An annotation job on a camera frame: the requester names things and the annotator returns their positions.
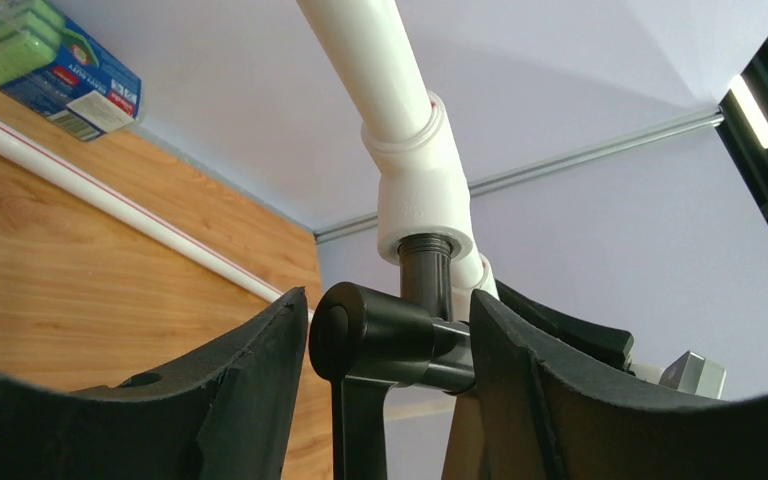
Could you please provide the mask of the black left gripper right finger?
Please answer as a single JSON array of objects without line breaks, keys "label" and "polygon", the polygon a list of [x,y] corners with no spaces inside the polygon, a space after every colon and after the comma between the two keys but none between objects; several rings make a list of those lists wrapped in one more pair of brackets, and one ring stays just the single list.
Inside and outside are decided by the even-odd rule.
[{"label": "black left gripper right finger", "polygon": [[475,390],[447,479],[768,479],[768,394],[723,401],[650,383],[477,293]]}]

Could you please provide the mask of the dark grey long faucet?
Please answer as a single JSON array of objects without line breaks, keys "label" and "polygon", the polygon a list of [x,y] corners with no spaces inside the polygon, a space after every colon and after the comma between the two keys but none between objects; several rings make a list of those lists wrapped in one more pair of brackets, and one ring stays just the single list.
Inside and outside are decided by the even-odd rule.
[{"label": "dark grey long faucet", "polygon": [[441,234],[409,236],[397,244],[400,296],[340,282],[316,307],[308,350],[331,386],[335,478],[386,478],[384,405],[392,389],[474,389],[469,327],[453,312],[453,252]]}]

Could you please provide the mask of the white PVC pipe frame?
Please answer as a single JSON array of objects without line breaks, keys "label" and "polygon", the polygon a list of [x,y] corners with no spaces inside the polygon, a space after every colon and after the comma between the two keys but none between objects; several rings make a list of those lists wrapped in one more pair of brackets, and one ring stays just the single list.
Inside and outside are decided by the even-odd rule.
[{"label": "white PVC pipe frame", "polygon": [[[301,10],[363,118],[361,137],[380,172],[378,252],[403,265],[408,244],[438,235],[451,250],[456,322],[474,291],[495,293],[475,244],[470,196],[443,101],[425,89],[392,1],[304,1]],[[252,293],[279,291],[142,206],[0,122],[0,154]]]}]

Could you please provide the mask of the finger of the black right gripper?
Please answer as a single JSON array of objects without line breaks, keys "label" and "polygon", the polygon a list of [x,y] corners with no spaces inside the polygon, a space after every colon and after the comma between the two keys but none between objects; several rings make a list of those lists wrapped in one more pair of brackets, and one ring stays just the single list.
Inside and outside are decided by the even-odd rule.
[{"label": "finger of the black right gripper", "polygon": [[634,344],[631,332],[554,310],[500,280],[496,287],[499,300],[532,326],[617,370],[630,370]]}]

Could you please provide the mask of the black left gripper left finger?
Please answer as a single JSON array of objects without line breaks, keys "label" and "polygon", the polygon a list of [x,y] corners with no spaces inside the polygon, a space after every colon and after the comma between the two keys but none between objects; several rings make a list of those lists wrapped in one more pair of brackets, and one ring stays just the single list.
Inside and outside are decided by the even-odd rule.
[{"label": "black left gripper left finger", "polygon": [[0,374],[0,479],[278,479],[307,328],[298,287],[115,387]]}]

